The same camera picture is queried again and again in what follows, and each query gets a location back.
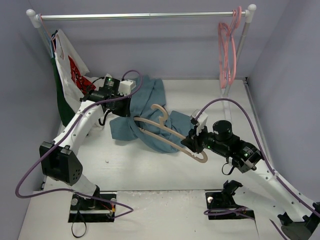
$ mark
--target white table surface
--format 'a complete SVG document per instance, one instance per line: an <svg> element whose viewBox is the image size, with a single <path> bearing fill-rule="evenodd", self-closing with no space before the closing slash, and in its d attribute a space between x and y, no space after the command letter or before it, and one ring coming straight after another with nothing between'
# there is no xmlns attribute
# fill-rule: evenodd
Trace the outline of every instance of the white table surface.
<svg viewBox="0 0 320 240"><path fill-rule="evenodd" d="M167 105L172 110L190 116L213 99L219 98L220 87L217 80L164 80ZM230 97L238 101L249 113L255 124L253 112L244 84L237 80L232 85ZM231 103L233 132L245 141L256 145L256 141L244 114ZM225 119L222 102L211 105L205 111L208 115L207 127ZM163 154L146 146L140 139L118 141L111 137L109 121L105 127L94 127L78 152L83 165L83 173L103 191L143 191L143 190L210 190L221 189L230 179L221 173L226 162L217 154L205 150L206 163L199 163L182 152ZM234 171L233 178L242 174ZM249 179L241 179L247 187L258 187ZM64 187L63 183L48 178L45 190Z"/></svg>
<svg viewBox="0 0 320 240"><path fill-rule="evenodd" d="M176 110L191 115L221 95L217 80L164 80L163 83L169 113ZM241 80L232 85L230 97L246 109L256 126ZM256 145L245 116L236 106L230 106L233 132ZM213 104L206 113L209 131L214 122L225 118L222 103ZM256 224L250 219L209 221L203 215L204 190L221 189L228 179L240 180L246 187L266 195L239 171L235 170L229 177L222 175L225 159L208 150L206 153L208 162L199 163L181 152L157 153L139 139L115 141L108 123L105 128L94 127L77 155L83 172L102 191L118 191L118 201L135 211L114 223L89 223L82 239L280 240L269 220L258 213L255 213ZM44 190L60 187L65 185L48 178ZM56 192L31 199L19 240L73 240L68 223L71 197L71 193Z"/></svg>

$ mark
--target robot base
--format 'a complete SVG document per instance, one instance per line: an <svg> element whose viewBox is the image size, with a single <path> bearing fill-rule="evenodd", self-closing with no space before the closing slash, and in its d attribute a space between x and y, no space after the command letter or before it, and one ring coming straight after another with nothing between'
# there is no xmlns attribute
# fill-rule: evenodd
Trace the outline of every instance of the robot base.
<svg viewBox="0 0 320 240"><path fill-rule="evenodd" d="M237 205L234 201L233 202L226 202L223 201L221 191L209 191L205 193L206 199L206 207L207 209L213 209L211 213L223 213L221 209L229 209L234 210L241 208L242 206ZM251 209L246 209L239 211L239 213L246 215L251 218L255 218L255 213ZM218 216L208 216L209 220L240 220L240 219L247 219L247 217L238 215L236 213L229 213L226 215L218 215Z"/></svg>
<svg viewBox="0 0 320 240"><path fill-rule="evenodd" d="M114 202L117 201L117 194L115 192L100 192L100 197ZM115 221L112 218L115 216L115 205L96 201L94 208L90 206L92 206L92 201L74 194L70 204L68 223L82 223L83 219L86 223L113 223Z"/></svg>

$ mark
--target white rod end cap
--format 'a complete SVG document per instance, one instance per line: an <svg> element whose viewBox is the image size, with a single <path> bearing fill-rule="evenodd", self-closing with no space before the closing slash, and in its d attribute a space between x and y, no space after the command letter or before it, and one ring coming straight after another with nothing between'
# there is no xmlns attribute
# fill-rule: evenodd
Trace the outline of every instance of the white rod end cap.
<svg viewBox="0 0 320 240"><path fill-rule="evenodd" d="M245 14L245 22L246 23L251 23L252 22L252 18L254 17L254 13L257 10L257 5L255 4L250 4L248 6L248 10L246 10L246 14Z"/></svg>
<svg viewBox="0 0 320 240"><path fill-rule="evenodd" d="M38 15L36 14L36 12L33 9L28 9L26 11L26 15L30 18L32 25L36 29L40 28L41 24L39 22Z"/></svg>

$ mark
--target gray wall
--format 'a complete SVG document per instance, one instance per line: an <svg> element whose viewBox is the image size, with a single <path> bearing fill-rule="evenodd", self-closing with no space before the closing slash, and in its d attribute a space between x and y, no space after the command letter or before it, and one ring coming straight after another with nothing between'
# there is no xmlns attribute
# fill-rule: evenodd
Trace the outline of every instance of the gray wall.
<svg viewBox="0 0 320 240"><path fill-rule="evenodd" d="M319 12L319 0L290 1L249 87L277 170L320 202Z"/></svg>
<svg viewBox="0 0 320 240"><path fill-rule="evenodd" d="M23 174L39 158L39 145L57 133L59 116L49 55L26 16L27 0L0 3L0 239L16 240L29 204L15 196ZM41 186L38 167L22 186Z"/></svg>
<svg viewBox="0 0 320 240"><path fill-rule="evenodd" d="M238 5L257 5L237 76L248 76L289 0L30 0L43 15L225 12ZM153 77L219 76L219 21L230 17L60 21L62 28L94 75L120 76L138 69ZM241 35L244 21L236 32Z"/></svg>

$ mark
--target metal rod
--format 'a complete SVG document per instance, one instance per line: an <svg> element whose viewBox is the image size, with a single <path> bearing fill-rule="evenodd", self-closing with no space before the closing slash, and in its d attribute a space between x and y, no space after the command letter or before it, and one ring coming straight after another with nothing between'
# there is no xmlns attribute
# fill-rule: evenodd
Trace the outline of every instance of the metal rod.
<svg viewBox="0 0 320 240"><path fill-rule="evenodd" d="M70 210L70 214L77 214L77 210ZM112 212L105 209L105 210L79 210L80 214L111 214Z"/></svg>
<svg viewBox="0 0 320 240"><path fill-rule="evenodd" d="M178 12L178 13L130 13L130 14L78 14L78 15L41 15L43 21L61 20L102 20L102 19L152 19L180 17L231 17L233 11L225 12Z"/></svg>
<svg viewBox="0 0 320 240"><path fill-rule="evenodd" d="M244 23L243 30L242 30L241 37L240 37L240 41L239 41L238 47L236 49L236 54L235 54L235 56L236 56L236 66L238 65L240 54L241 54L242 49L243 49L244 44L245 44L245 40L246 40L246 37L247 37L249 26L250 26L250 22L245 22ZM230 75L232 76L233 74L234 74L234 70L232 69ZM229 95L230 87L231 87L231 85L229 85L229 84L226 85L224 93L223 93L223 97L227 97Z"/></svg>

